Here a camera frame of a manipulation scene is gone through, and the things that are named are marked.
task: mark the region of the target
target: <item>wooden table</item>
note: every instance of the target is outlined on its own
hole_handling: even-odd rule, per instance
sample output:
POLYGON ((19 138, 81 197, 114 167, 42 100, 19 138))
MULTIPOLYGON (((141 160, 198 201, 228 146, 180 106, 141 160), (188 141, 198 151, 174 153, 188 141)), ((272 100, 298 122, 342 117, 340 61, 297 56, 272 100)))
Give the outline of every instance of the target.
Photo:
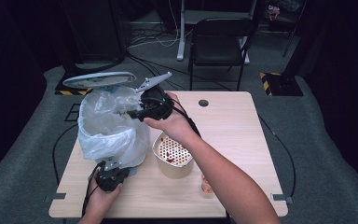
MULTIPOLYGON (((240 91, 175 91, 201 136, 250 175, 270 198, 282 194, 252 96, 240 91), (207 100, 208 106, 199 105, 207 100)), ((224 217, 225 208, 214 194, 201 190, 201 171, 194 164, 190 175, 170 179, 158 168, 152 144, 160 130, 151 129, 150 148, 137 174, 125 179, 121 194, 106 217, 224 217)), ((53 200, 52 217, 81 217, 88 176, 95 161, 83 159, 78 140, 58 186, 63 200, 53 200)), ((271 200, 278 216, 287 214, 285 202, 271 200)))

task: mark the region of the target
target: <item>gray carpet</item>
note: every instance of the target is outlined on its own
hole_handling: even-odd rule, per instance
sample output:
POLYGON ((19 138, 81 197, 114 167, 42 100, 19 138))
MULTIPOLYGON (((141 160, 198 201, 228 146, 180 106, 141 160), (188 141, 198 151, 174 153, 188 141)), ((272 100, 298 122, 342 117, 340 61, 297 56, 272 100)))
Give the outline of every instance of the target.
MULTIPOLYGON (((282 217, 282 222, 358 223, 358 174, 342 159, 326 133, 321 111, 306 82, 302 77, 296 78, 303 97, 265 94, 259 73, 284 70, 296 45, 295 42, 288 56, 283 58, 286 43, 285 35, 257 33, 249 51, 251 63, 245 67, 241 83, 241 91, 252 94, 260 117, 288 148, 296 166, 295 203, 288 205, 289 213, 282 217)), ((185 72, 188 45, 183 62, 175 59, 177 46, 177 42, 171 47, 163 47, 159 43, 145 44, 130 48, 129 52, 185 72)), ((159 66, 156 68, 161 74, 173 72, 170 81, 188 90, 188 75, 159 66)), ((145 77, 152 76, 129 58, 109 71, 135 74, 138 79, 129 85, 133 88, 139 87, 145 77)), ((196 69, 198 76, 208 72, 196 69)), ((230 73, 236 75, 238 69, 233 68, 230 73)), ((83 99, 83 96, 54 94, 54 88, 63 74, 61 67, 46 72, 48 87, 43 100, 0 163, 0 223, 62 223, 62 219, 48 215, 49 196, 57 188, 52 150, 60 135, 76 124, 64 120, 71 106, 83 99)), ((227 86, 235 89, 235 84, 227 86)), ((173 91, 176 86, 163 83, 161 87, 173 91)), ((219 87, 213 83, 195 84, 195 89, 200 91, 216 88, 219 87)), ((283 192, 289 195, 294 185, 290 158, 278 139, 261 123, 283 192)), ((76 131, 77 127, 69 130, 57 144, 55 160, 60 176, 76 140, 76 131)), ((66 220, 66 223, 76 222, 77 219, 66 220)))

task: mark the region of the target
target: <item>lid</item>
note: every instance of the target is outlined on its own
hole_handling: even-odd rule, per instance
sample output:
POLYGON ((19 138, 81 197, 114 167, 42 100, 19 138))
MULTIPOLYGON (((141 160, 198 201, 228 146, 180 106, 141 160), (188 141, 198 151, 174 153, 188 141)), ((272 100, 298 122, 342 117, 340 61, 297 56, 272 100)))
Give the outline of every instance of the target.
POLYGON ((114 86, 120 83, 133 82, 136 76, 129 72, 93 73, 84 76, 70 77, 62 84, 77 89, 114 86))

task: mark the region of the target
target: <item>container with holes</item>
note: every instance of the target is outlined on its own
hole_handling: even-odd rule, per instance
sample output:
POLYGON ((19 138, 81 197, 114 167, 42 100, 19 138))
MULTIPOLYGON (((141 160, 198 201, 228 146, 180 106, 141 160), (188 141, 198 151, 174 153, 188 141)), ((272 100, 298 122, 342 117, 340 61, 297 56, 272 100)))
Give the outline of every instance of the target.
POLYGON ((169 178, 179 179, 191 173, 194 160, 187 149, 162 133, 153 144, 159 170, 169 178))

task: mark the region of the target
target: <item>clear plastic bag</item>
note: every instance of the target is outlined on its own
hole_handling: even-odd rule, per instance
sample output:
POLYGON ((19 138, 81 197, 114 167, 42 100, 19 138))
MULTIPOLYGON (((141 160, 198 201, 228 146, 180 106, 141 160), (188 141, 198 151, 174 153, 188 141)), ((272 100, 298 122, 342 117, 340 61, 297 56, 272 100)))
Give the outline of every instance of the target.
POLYGON ((80 105, 78 139, 86 160, 114 157, 119 168, 141 164, 149 146, 149 128, 126 111, 140 109, 140 95, 128 87, 94 90, 80 105))

